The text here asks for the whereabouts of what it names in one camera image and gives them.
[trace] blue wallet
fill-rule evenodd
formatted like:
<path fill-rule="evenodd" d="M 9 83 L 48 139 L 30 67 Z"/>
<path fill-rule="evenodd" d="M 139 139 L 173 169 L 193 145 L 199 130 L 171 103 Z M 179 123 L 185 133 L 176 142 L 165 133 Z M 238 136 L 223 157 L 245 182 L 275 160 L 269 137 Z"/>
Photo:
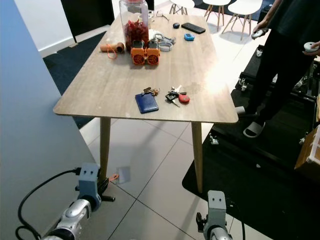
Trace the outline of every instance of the blue wallet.
<path fill-rule="evenodd" d="M 142 114 L 159 110 L 155 97 L 151 93 L 137 94 L 135 100 Z"/>

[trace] foot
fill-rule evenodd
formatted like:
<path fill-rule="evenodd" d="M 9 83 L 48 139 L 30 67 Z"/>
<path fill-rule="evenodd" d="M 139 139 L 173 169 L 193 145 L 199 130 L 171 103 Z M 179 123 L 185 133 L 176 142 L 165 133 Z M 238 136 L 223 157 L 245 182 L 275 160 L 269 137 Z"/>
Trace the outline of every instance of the foot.
<path fill-rule="evenodd" d="M 266 122 L 253 121 L 244 131 L 243 134 L 250 139 L 259 137 L 266 125 Z"/>

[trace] tile floor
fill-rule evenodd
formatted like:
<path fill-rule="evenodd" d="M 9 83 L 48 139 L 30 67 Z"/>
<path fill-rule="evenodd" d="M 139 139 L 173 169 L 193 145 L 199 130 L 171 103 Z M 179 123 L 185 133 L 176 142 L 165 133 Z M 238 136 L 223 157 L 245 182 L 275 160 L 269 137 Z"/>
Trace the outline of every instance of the tile floor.
<path fill-rule="evenodd" d="M 161 4 L 168 13 L 170 3 Z M 189 9 L 189 15 L 203 16 L 205 10 Z M 225 15 L 225 24 L 231 16 Z M 240 41 L 242 25 L 233 31 L 223 27 L 217 32 L 217 17 L 208 20 L 218 64 L 214 73 L 228 84 L 230 92 L 247 65 L 253 51 L 267 37 L 251 40 L 248 31 Z M 94 159 L 99 163 L 100 121 L 95 118 L 80 132 Z M 182 187 L 182 180 L 193 161 L 191 124 L 113 119 L 107 174 L 119 173 L 105 194 L 115 196 L 113 203 L 103 202 L 84 228 L 82 240 L 203 240 L 197 232 L 196 213 L 208 211 L 207 202 Z M 204 140 L 212 124 L 202 124 Z M 242 239 L 241 223 L 227 215 L 227 229 L 234 240 Z M 270 239 L 245 226 L 247 240 Z"/>

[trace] table leg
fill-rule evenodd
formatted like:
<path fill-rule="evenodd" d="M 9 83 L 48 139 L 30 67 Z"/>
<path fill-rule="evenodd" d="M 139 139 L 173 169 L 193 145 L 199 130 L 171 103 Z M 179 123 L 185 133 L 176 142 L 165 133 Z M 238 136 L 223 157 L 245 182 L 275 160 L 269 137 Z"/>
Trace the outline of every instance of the table leg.
<path fill-rule="evenodd" d="M 199 193 L 203 191 L 203 152 L 202 152 L 202 132 L 201 122 L 192 122 L 192 142 L 193 142 L 193 156 L 196 175 L 196 184 Z"/>
<path fill-rule="evenodd" d="M 107 178 L 107 166 L 109 158 L 111 118 L 100 118 L 100 175 L 98 182 Z"/>

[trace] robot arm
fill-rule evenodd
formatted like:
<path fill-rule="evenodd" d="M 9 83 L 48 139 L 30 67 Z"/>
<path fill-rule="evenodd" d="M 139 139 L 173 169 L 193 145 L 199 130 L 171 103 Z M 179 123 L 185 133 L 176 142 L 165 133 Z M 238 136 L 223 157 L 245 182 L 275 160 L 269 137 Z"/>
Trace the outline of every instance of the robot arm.
<path fill-rule="evenodd" d="M 78 240 L 84 225 L 91 213 L 98 210 L 102 201 L 113 202 L 114 197 L 102 196 L 109 180 L 98 184 L 99 166 L 94 163 L 83 163 L 79 174 L 78 199 L 67 208 L 55 229 L 41 240 Z"/>
<path fill-rule="evenodd" d="M 76 240 L 81 235 L 83 226 L 91 216 L 91 204 L 85 199 L 78 199 L 66 209 L 56 228 L 42 240 Z"/>
<path fill-rule="evenodd" d="M 202 219 L 196 214 L 198 232 L 203 233 L 205 240 L 233 240 L 226 229 L 226 199 L 222 191 L 208 192 L 208 214 Z"/>

